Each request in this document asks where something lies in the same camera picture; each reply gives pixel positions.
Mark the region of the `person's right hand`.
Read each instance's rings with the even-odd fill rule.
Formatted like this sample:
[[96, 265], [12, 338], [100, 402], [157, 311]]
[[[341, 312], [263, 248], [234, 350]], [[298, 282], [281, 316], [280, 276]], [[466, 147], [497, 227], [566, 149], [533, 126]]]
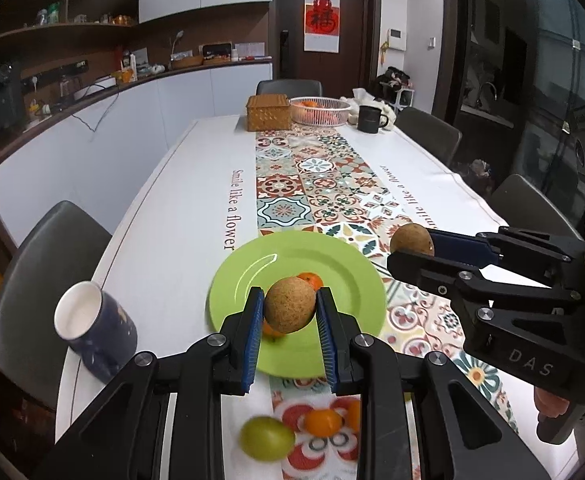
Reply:
[[570, 408], [568, 400], [538, 387], [533, 389], [533, 400], [539, 414], [544, 417], [558, 418], [565, 415]]

